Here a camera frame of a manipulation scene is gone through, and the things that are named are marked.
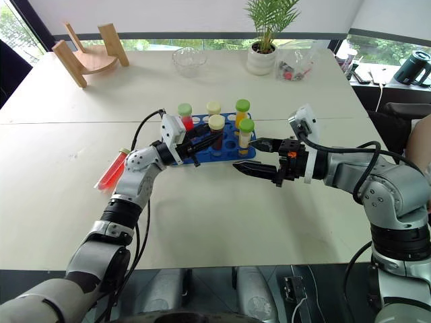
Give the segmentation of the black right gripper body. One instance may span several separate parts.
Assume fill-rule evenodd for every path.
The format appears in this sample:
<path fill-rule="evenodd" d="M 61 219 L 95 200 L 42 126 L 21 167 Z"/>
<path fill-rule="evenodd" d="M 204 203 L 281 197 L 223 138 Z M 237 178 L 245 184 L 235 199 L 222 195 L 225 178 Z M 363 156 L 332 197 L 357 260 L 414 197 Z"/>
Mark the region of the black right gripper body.
<path fill-rule="evenodd" d="M 300 141 L 276 139 L 274 149 L 279 155 L 279 168 L 272 183 L 281 187 L 284 180 L 294 181 L 299 177 L 304 177 L 308 152 Z"/>

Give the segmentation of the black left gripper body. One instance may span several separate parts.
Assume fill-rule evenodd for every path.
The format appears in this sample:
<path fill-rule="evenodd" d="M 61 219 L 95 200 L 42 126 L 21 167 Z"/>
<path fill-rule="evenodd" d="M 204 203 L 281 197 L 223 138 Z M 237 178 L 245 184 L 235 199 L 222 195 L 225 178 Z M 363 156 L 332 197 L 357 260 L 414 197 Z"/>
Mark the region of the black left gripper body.
<path fill-rule="evenodd" d="M 186 159 L 192 159 L 195 167 L 200 166 L 200 162 L 196 157 L 196 154 L 199 152 L 198 142 L 197 143 L 193 142 L 193 139 L 197 137 L 201 137 L 201 136 L 192 136 L 192 129 L 187 130 L 183 142 L 180 145 L 178 145 L 176 148 L 176 152 L 178 153 L 183 163 L 185 163 Z"/>

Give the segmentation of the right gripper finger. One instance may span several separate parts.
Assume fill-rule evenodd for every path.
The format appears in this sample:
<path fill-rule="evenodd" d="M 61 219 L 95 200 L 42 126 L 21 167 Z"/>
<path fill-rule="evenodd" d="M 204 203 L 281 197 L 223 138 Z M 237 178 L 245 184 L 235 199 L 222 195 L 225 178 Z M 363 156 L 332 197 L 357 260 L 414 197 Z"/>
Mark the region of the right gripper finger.
<path fill-rule="evenodd" d="M 256 178 L 262 178 L 272 181 L 272 183 L 278 183 L 280 178 L 278 176 L 278 169 L 269 164 L 262 164 L 258 161 L 237 161 L 234 162 L 233 167 L 239 172 Z"/>
<path fill-rule="evenodd" d="M 261 137 L 250 141 L 249 145 L 254 147 L 258 151 L 267 152 L 267 153 L 278 153 L 281 144 L 283 143 L 283 139 L 273 139 Z"/>

